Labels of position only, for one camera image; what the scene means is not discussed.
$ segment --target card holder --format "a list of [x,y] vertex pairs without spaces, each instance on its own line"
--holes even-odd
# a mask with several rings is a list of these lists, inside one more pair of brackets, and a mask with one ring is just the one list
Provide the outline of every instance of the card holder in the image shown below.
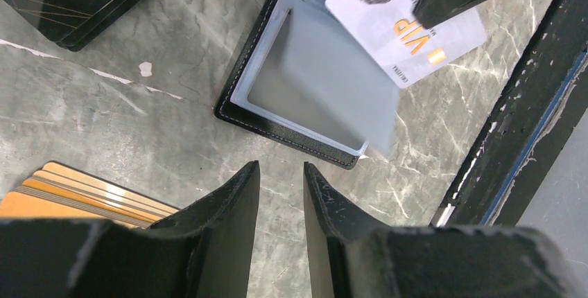
[[[319,48],[318,54],[311,52]],[[387,114],[370,110],[381,100],[363,103],[351,95],[358,102],[344,102],[345,94],[355,90],[349,86],[366,74],[374,74],[384,89],[393,88],[387,93]],[[326,99],[321,96],[325,91]],[[325,0],[266,0],[214,114],[351,169],[368,146],[365,135],[353,128],[356,113],[368,112],[371,118],[385,121],[383,132],[390,134],[398,95],[393,82],[328,12]],[[354,115],[340,114],[355,104],[360,109]]]
[[77,52],[88,45],[94,38],[98,37],[104,30],[111,26],[116,20],[135,7],[141,0],[114,0],[113,8],[101,10],[95,17],[86,22],[80,28],[69,34],[61,42],[56,42],[59,47]]

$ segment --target gold chip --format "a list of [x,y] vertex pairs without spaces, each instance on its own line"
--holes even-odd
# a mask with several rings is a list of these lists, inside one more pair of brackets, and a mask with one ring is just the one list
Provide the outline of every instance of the gold chip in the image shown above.
[[427,55],[427,58],[429,59],[431,65],[435,66],[436,64],[443,62],[443,60],[445,60],[447,56],[445,55],[443,49],[439,48],[429,53]]

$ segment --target blue edge strip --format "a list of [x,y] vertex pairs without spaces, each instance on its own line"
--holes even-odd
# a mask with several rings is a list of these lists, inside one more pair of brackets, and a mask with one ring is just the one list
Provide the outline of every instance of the blue edge strip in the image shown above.
[[480,223],[481,225],[488,224],[488,222],[490,221],[490,218],[492,217],[492,215],[496,211],[496,208],[500,204],[500,201],[502,201],[502,199],[505,197],[506,191],[508,190],[508,187],[510,186],[510,184],[512,183],[513,179],[515,178],[517,172],[521,168],[521,165],[523,164],[525,158],[527,158],[527,156],[529,155],[529,152],[533,148],[533,144],[535,144],[535,141],[537,140],[540,133],[545,128],[545,126],[549,120],[549,117],[551,117],[551,115],[554,113],[555,109],[557,108],[557,104],[559,103],[560,99],[563,97],[563,95],[565,95],[565,91],[566,91],[567,87],[569,86],[570,82],[573,80],[573,77],[575,76],[575,74],[578,72],[580,65],[582,64],[582,61],[584,61],[584,58],[586,57],[586,55],[588,55],[587,52],[582,52],[580,54],[580,56],[576,60],[576,64],[573,66],[573,68],[570,70],[570,72],[566,76],[562,86],[557,91],[555,97],[553,98],[553,100],[549,104],[549,107],[545,111],[545,114],[541,118],[539,125],[537,125],[537,128],[535,128],[535,131],[531,135],[529,142],[527,143],[527,145],[523,149],[523,152],[521,152],[521,156],[518,158],[516,165],[508,173],[508,176],[507,176],[506,180],[504,181],[504,183],[502,184],[500,191],[496,194],[496,197],[494,198],[494,201],[492,201],[490,208],[486,211],[486,214],[484,214],[484,217],[482,218],[481,223]]

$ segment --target black card case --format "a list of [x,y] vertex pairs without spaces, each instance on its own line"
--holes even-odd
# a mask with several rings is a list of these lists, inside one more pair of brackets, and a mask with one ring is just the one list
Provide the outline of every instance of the black card case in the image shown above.
[[257,20],[247,38],[245,45],[236,59],[224,89],[214,108],[214,115],[228,123],[267,137],[273,141],[300,150],[319,159],[328,161],[347,170],[352,169],[359,156],[351,155],[333,146],[317,141],[300,132],[270,121],[258,114],[252,113],[231,102],[231,95],[239,83],[243,70],[249,62],[253,51],[259,43],[259,38],[268,24],[272,11],[278,0],[266,0]]
[[115,0],[118,5],[101,10],[94,15],[92,20],[89,20],[79,29],[72,32],[65,37],[61,42],[56,44],[64,49],[72,52],[77,52],[88,45],[94,38],[100,35],[106,28],[112,25],[118,18],[127,13],[132,7],[137,5],[141,0]]

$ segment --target black frame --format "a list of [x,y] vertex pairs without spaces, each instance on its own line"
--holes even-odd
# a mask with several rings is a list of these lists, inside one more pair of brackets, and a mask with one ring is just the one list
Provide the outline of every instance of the black frame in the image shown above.
[[[431,225],[518,222],[588,107],[588,76],[580,66],[586,6],[588,0],[553,0]],[[554,114],[559,120],[542,134]],[[531,150],[540,160],[528,160]]]

